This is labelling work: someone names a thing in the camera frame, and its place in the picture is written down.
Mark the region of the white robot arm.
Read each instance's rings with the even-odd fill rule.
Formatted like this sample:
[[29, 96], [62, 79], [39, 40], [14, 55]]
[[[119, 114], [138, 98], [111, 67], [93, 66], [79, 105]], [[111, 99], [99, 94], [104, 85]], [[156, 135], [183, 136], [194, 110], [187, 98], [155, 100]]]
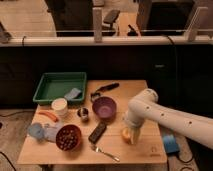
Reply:
[[149, 119], [213, 150], [213, 119], [171, 109], [158, 104], [158, 94], [146, 88], [131, 98], [124, 122], [139, 130]]

